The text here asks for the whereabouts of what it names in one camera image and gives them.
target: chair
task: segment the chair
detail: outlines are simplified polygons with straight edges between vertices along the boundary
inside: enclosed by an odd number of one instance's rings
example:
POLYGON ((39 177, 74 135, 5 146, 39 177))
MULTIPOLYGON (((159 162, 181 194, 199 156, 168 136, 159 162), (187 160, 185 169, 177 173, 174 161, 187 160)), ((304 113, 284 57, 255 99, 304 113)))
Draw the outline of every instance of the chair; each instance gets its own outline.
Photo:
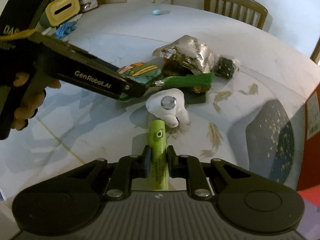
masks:
POLYGON ((313 51, 312 55, 311 55, 311 60, 314 61, 317 65, 320 66, 320 38, 319 41, 316 45, 315 50, 313 51))
MULTIPOLYGON (((257 24, 257 28, 262 29, 264 22, 267 18, 268 15, 268 10, 259 4, 258 2, 254 0, 216 0, 216 6, 214 9, 215 13, 219 12, 219 1, 223 1, 223 7, 222 7, 222 15, 234 18, 234 5, 237 5, 237 11, 236 11, 236 16, 234 19, 248 23, 250 25, 253 25, 254 23, 254 18, 256 13, 260 14, 259 21, 257 24), (231 6, 229 7, 229 13, 227 13, 227 2, 231 3, 231 6), (241 12, 241 7, 244 7, 244 13, 242 15, 242 19, 240 19, 240 12, 241 12), (251 17, 249 22, 247 22, 248 18, 248 10, 252 10, 251 12, 251 17)), ((204 0, 204 10, 210 12, 210 2, 211 0, 204 0)))

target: white toy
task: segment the white toy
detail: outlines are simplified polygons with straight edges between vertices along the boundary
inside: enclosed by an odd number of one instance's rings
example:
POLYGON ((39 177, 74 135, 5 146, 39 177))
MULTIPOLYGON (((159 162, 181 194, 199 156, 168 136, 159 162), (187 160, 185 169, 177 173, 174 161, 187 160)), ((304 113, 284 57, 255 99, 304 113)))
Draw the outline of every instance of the white toy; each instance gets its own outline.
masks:
POLYGON ((146 101, 148 111, 160 118, 170 128, 189 124, 189 114, 184 108, 184 94, 177 88, 160 91, 146 101))

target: hand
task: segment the hand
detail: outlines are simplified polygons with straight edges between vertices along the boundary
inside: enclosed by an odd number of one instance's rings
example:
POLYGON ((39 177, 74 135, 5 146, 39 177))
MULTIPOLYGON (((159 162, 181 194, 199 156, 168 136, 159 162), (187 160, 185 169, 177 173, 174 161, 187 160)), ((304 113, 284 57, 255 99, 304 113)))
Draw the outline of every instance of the hand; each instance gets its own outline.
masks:
MULTIPOLYGON (((13 85, 15 87, 23 86, 28 81, 28 78, 29 74, 19 72, 16 74, 16 80, 13 82, 13 85)), ((49 87, 59 89, 61 84, 59 80, 55 80, 49 87)), ((22 130, 23 128, 27 127, 28 119, 32 118, 36 114, 38 107, 43 104, 44 98, 45 91, 30 98, 27 106, 18 107, 14 112, 14 120, 11 128, 22 130)))

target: silver button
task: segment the silver button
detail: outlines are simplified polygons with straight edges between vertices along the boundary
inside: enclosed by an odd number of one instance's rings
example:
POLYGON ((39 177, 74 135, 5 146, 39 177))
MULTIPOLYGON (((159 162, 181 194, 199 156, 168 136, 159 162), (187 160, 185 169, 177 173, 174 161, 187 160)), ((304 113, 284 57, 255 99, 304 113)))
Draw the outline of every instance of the silver button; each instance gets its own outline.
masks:
POLYGON ((123 192, 119 189, 111 189, 107 191, 109 197, 120 197, 123 195, 123 192))
POLYGON ((161 106, 166 110, 172 110, 177 104, 176 98, 172 96, 165 96, 161 100, 161 106))
POLYGON ((205 188, 200 188, 195 191, 195 195, 198 197, 208 197, 210 195, 210 191, 205 188))
POLYGON ((164 85, 164 82, 162 80, 155 81, 156 87, 162 87, 163 85, 164 85))

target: silver foil bag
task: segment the silver foil bag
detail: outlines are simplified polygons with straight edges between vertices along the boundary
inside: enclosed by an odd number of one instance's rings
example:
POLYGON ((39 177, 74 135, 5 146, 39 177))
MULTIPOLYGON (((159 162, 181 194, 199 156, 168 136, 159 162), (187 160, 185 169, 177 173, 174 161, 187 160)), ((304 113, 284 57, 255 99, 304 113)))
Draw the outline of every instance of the silver foil bag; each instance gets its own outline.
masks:
POLYGON ((188 35, 156 49, 152 55, 173 59, 190 69, 194 75, 210 73, 216 61, 215 54, 206 44, 188 35))

